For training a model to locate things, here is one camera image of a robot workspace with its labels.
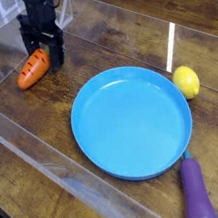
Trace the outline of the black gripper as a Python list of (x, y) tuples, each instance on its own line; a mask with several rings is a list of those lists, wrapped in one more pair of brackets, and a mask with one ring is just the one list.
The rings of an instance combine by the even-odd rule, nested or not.
[(59, 3), (53, 0), (23, 0), (26, 15), (18, 14), (20, 33), (28, 55), (32, 55), (40, 47), (40, 43), (48, 45), (52, 70), (57, 71), (65, 60), (65, 47), (62, 30), (55, 23), (55, 9)]

